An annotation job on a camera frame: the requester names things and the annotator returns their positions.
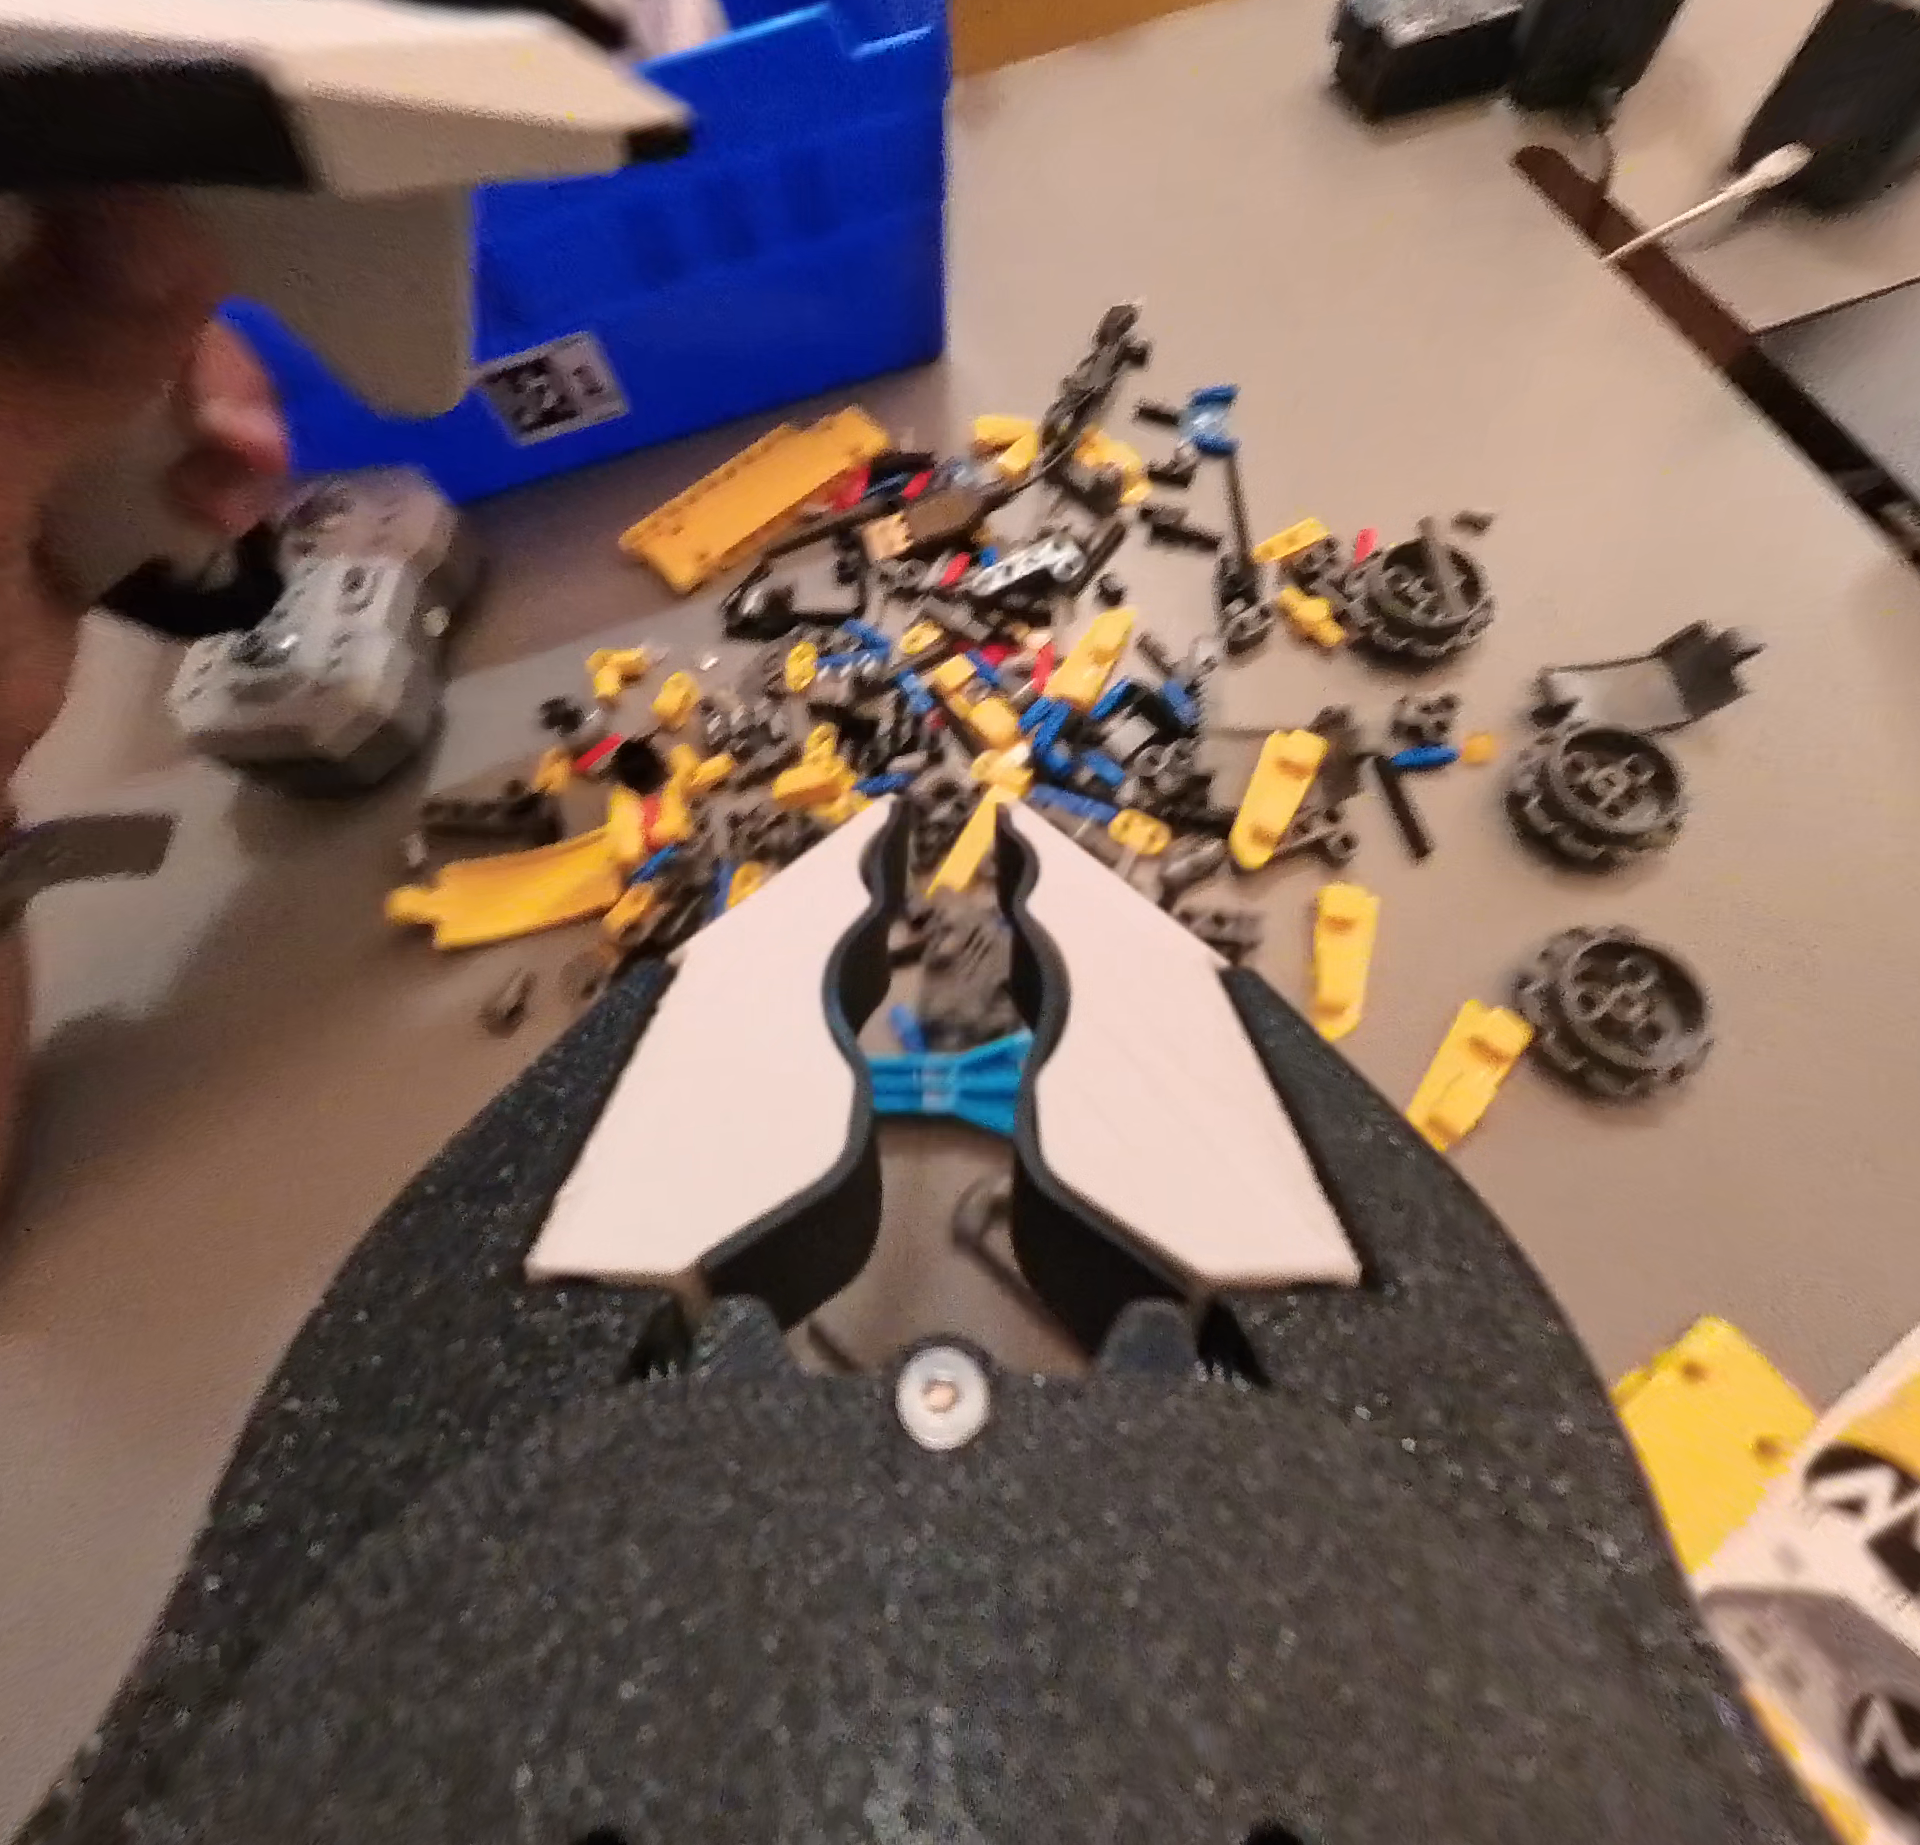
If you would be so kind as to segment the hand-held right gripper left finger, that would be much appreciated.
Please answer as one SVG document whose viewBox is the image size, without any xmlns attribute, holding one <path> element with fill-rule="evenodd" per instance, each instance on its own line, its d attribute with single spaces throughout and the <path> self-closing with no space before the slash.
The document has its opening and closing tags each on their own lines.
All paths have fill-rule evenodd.
<svg viewBox="0 0 1920 1845">
<path fill-rule="evenodd" d="M 854 1280 L 881 1224 L 857 1036 L 889 987 L 905 857 L 905 804 L 875 801 L 685 946 L 534 1237 L 528 1281 L 809 1321 Z"/>
</svg>

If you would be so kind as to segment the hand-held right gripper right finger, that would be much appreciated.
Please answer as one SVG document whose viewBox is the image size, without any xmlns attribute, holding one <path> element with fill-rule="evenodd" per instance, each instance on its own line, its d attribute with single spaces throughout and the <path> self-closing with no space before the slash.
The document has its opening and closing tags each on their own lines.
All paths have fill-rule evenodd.
<svg viewBox="0 0 1920 1845">
<path fill-rule="evenodd" d="M 1034 808 L 995 820 L 1031 1034 L 1008 1241 L 1079 1348 L 1137 1304 L 1355 1288 L 1362 1260 L 1234 1000 L 1241 977 Z"/>
</svg>

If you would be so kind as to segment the pile of toy building parts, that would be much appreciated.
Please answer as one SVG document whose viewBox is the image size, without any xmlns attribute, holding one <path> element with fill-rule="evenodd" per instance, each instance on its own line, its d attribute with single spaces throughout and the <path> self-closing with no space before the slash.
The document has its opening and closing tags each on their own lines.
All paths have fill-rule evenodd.
<svg viewBox="0 0 1920 1845">
<path fill-rule="evenodd" d="M 1349 864 L 1365 783 L 1426 857 L 1407 776 L 1496 741 L 1456 751 L 1449 690 L 1398 701 L 1378 741 L 1338 706 L 1291 729 L 1220 723 L 1214 675 L 1273 628 L 1355 650 L 1338 586 L 1385 545 L 1345 547 L 1315 521 L 1249 541 L 1230 384 L 1139 394 L 1161 450 L 1113 437 L 1116 396 L 1151 357 L 1139 310 L 1109 307 L 1044 414 L 975 419 L 964 450 L 884 449 L 707 583 L 733 577 L 715 606 L 748 650 L 730 686 L 707 658 L 636 709 L 657 658 L 594 652 L 581 701 L 539 708 L 526 775 L 420 801 L 383 920 L 437 950 L 594 926 L 588 1000 L 899 799 L 891 969 L 911 1002 L 886 1055 L 940 1053 L 1022 1029 L 989 907 L 1004 806 L 1034 808 L 1230 965 L 1260 947 L 1260 922 L 1202 887 L 1303 855 Z"/>
</svg>

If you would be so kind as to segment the person's left forearm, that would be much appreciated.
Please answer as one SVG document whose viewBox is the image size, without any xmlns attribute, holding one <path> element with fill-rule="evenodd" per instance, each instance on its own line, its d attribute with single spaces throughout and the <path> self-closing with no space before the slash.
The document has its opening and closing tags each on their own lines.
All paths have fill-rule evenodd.
<svg viewBox="0 0 1920 1845">
<path fill-rule="evenodd" d="M 12 1219 L 32 1160 L 35 971 L 24 920 L 2 932 L 2 1224 Z"/>
</svg>

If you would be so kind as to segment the person's left hand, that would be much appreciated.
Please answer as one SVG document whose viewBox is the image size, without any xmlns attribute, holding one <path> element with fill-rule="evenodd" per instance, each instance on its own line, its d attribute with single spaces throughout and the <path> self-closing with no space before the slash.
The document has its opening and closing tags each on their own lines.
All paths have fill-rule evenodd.
<svg viewBox="0 0 1920 1845">
<path fill-rule="evenodd" d="M 44 565 L 54 489 L 155 396 L 184 420 L 164 475 L 176 511 L 236 538 L 271 512 L 286 467 L 268 378 L 226 327 L 206 232 L 171 196 L 116 192 L 39 209 L 2 289 L 2 783 L 51 729 L 83 606 Z"/>
</svg>

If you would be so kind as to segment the cyan plastic separator tool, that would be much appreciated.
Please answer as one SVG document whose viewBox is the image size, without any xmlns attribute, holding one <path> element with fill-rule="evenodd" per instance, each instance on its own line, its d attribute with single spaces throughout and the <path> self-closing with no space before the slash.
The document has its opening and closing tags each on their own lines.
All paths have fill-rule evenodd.
<svg viewBox="0 0 1920 1845">
<path fill-rule="evenodd" d="M 1020 1029 L 964 1051 L 870 1056 L 874 1113 L 1013 1138 L 1031 1045 L 1033 1036 Z"/>
</svg>

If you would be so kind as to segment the blue plastic bin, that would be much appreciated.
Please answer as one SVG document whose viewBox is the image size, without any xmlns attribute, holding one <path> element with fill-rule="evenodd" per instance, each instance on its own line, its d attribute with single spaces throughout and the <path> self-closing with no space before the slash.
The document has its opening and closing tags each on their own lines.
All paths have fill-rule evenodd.
<svg viewBox="0 0 1920 1845">
<path fill-rule="evenodd" d="M 690 107 L 680 160 L 476 198 L 454 412 L 376 414 L 226 310 L 299 470 L 416 466 L 469 504 L 943 354 L 946 0 L 717 7 L 719 37 L 643 65 Z"/>
</svg>

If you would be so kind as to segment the dark grey sprocket wheel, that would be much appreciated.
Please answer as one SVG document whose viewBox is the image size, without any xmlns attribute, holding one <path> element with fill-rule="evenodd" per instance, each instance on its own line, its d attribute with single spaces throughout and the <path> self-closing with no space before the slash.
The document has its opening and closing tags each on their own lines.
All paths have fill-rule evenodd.
<svg viewBox="0 0 1920 1845">
<path fill-rule="evenodd" d="M 1684 771 L 1664 746 L 1619 724 L 1571 724 L 1539 737 L 1504 790 L 1517 835 L 1584 873 L 1616 873 L 1664 853 L 1691 804 Z"/>
<path fill-rule="evenodd" d="M 1515 1007 L 1546 1069 L 1602 1104 L 1667 1093 L 1696 1077 L 1714 1046 L 1699 975 L 1623 926 L 1554 932 L 1519 969 Z"/>
<path fill-rule="evenodd" d="M 1482 565 L 1437 519 L 1355 561 L 1338 586 L 1338 621 L 1381 663 L 1436 669 L 1475 648 L 1498 599 Z"/>
</svg>

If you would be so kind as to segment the grey toy motor block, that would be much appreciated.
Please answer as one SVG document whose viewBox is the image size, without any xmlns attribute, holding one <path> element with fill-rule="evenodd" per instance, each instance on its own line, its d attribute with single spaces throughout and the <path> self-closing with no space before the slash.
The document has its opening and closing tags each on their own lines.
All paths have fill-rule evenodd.
<svg viewBox="0 0 1920 1845">
<path fill-rule="evenodd" d="M 301 483 L 265 541 L 276 604 L 184 652 L 171 726 L 184 751 L 282 793 L 365 793 L 437 734 L 477 553 L 456 504 L 413 466 Z"/>
</svg>

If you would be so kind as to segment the dark grey hinged panel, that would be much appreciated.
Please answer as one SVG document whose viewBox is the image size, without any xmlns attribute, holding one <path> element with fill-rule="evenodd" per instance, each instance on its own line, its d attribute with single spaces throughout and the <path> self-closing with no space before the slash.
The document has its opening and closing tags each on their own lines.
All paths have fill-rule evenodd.
<svg viewBox="0 0 1920 1845">
<path fill-rule="evenodd" d="M 1751 633 L 1695 621 L 1638 656 L 1541 669 L 1530 718 L 1543 732 L 1610 726 L 1659 737 L 1691 729 L 1743 696 L 1742 669 L 1761 652 Z"/>
</svg>

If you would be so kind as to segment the printed instruction booklet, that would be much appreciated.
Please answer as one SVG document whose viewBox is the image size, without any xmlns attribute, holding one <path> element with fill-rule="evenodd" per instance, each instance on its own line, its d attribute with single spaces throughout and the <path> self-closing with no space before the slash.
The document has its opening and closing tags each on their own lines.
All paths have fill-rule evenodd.
<svg viewBox="0 0 1920 1845">
<path fill-rule="evenodd" d="M 1917 1334 L 1796 1440 L 1696 1596 L 1766 1737 L 1840 1841 L 1917 1839 Z"/>
</svg>

